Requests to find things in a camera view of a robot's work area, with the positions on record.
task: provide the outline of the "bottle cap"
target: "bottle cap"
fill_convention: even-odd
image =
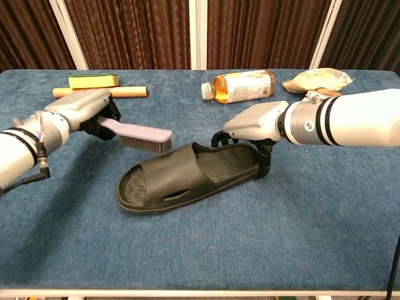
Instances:
[[[213,90],[209,82],[201,85],[201,96],[204,100],[210,100],[213,98]]]

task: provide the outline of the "black slide sandal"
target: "black slide sandal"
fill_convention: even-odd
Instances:
[[[202,200],[258,176],[257,151],[191,142],[132,167],[119,180],[117,203],[127,212],[157,214]]]

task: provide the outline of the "brown curtain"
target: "brown curtain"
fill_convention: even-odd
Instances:
[[[90,69],[190,69],[188,0],[66,0]]]
[[[209,0],[207,68],[308,68],[330,0]]]
[[[400,1],[344,0],[320,66],[400,75]]]
[[[0,1],[0,70],[75,69],[47,0]]]

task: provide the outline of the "plastic bottle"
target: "plastic bottle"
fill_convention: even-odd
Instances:
[[[232,103],[269,97],[275,89],[275,76],[270,70],[218,75],[214,82],[201,85],[204,100]]]

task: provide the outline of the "brush bristles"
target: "brush bristles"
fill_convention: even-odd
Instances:
[[[124,146],[151,151],[158,154],[164,154],[171,150],[171,140],[166,142],[154,142],[143,139],[135,139],[133,137],[121,136],[121,142]]]

